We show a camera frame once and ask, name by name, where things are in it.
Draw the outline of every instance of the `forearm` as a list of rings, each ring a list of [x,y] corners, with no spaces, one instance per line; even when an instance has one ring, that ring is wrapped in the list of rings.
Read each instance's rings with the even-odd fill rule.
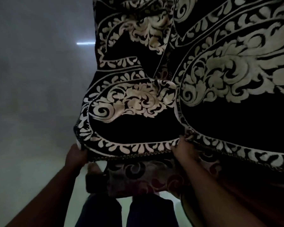
[[[78,173],[63,167],[7,227],[63,226]]]
[[[196,161],[183,164],[208,226],[265,226]]]

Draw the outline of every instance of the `dark trousers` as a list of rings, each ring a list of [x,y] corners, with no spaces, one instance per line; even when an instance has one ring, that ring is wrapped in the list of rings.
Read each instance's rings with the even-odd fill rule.
[[[76,227],[122,227],[121,205],[105,194],[90,195]],[[173,202],[155,194],[136,197],[130,205],[127,227],[178,227]]]

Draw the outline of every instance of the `black and white damask fabric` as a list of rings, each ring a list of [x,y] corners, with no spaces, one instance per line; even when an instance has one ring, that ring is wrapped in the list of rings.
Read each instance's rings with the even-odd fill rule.
[[[95,0],[98,70],[74,128],[93,157],[214,152],[284,172],[284,0]]]

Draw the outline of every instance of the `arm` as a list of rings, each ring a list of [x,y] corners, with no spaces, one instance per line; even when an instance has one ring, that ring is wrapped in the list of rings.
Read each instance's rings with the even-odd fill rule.
[[[6,227],[63,226],[76,177],[87,163],[87,150],[70,148],[64,167]]]
[[[172,150],[188,175],[207,226],[265,226],[197,163],[197,151],[184,137]]]

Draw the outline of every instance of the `floor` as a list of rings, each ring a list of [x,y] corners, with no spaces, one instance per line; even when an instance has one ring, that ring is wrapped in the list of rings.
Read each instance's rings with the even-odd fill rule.
[[[56,174],[75,142],[72,127],[96,70],[94,47],[76,44],[83,41],[95,41],[92,0],[0,0],[0,226]],[[66,227],[88,196],[85,174]],[[124,225],[130,201],[120,200]],[[189,226],[174,204],[180,226]]]

